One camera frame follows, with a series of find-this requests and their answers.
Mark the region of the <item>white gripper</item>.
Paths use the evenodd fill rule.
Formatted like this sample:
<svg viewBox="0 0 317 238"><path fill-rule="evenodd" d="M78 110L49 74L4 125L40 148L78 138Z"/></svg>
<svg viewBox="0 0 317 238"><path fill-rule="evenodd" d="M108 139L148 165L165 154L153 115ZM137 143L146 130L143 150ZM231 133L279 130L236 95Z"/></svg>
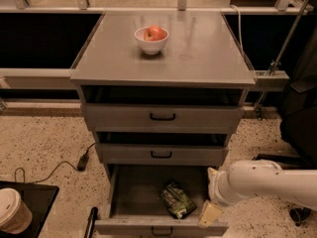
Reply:
<svg viewBox="0 0 317 238"><path fill-rule="evenodd" d="M238 203L238 196L229 185L226 172L208 168L207 173L209 197L215 204L209 200L204 202L198 219L198 226L201 228L209 227L223 213L223 209L218 205L229 207Z"/></svg>

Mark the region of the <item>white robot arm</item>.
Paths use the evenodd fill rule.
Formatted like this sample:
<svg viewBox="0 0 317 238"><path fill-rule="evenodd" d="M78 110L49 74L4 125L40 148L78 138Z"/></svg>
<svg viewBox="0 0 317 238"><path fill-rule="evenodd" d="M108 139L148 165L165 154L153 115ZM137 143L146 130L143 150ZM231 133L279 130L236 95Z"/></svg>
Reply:
<svg viewBox="0 0 317 238"><path fill-rule="evenodd" d="M207 169L209 200L198 225L210 227L226 207L257 196L276 197L317 210L317 171L284 170L273 161L237 161L225 171Z"/></svg>

